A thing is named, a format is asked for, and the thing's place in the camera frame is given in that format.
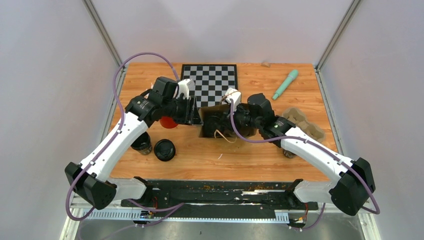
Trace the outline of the green paper bag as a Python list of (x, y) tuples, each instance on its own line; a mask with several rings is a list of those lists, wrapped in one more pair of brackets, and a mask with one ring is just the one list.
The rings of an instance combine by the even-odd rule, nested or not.
[[(220, 103), (220, 100), (214, 106), (199, 108), (202, 125), (198, 127), (198, 137), (224, 139), (229, 143), (235, 143), (238, 139), (238, 135), (234, 132), (230, 120), (230, 110), (232, 110), (233, 102), (231, 102), (231, 104), (226, 104)], [(235, 113), (248, 112), (249, 106), (241, 102), (237, 106)]]

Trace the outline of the clear brown plastic cup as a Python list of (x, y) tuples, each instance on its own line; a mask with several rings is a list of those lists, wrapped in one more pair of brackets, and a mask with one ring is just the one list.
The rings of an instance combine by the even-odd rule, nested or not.
[(296, 154), (294, 154), (293, 152), (291, 152), (291, 151), (288, 151), (288, 150), (286, 150), (286, 149), (283, 149), (282, 150), (282, 153), (283, 153), (283, 155), (286, 157), (286, 158), (288, 158), (288, 159), (294, 159), (297, 155)]

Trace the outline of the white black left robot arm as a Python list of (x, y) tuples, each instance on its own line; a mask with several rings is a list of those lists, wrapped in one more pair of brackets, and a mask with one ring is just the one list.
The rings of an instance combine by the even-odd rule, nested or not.
[(194, 88), (189, 78), (177, 82), (158, 77), (152, 89), (132, 98), (95, 150), (80, 163), (70, 162), (65, 167), (71, 190), (96, 210), (125, 199), (149, 206), (153, 193), (140, 178), (111, 178), (111, 172), (127, 149), (161, 118), (169, 117), (179, 125), (201, 123), (196, 98), (189, 95)]

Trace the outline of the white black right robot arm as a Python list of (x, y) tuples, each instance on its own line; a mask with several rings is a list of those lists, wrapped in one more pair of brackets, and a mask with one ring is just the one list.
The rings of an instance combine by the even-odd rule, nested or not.
[[(304, 159), (329, 179), (312, 183), (299, 180), (285, 195), (286, 204), (298, 209), (306, 202), (330, 203), (343, 213), (355, 216), (363, 209), (380, 214), (373, 195), (376, 190), (371, 164), (360, 157), (353, 160), (337, 153), (308, 136), (287, 118), (275, 114), (271, 102), (262, 93), (241, 102), (237, 90), (228, 93), (213, 107), (201, 108), (204, 137), (239, 138), (248, 143), (272, 143), (285, 153)], [(261, 140), (251, 140), (255, 131)]]

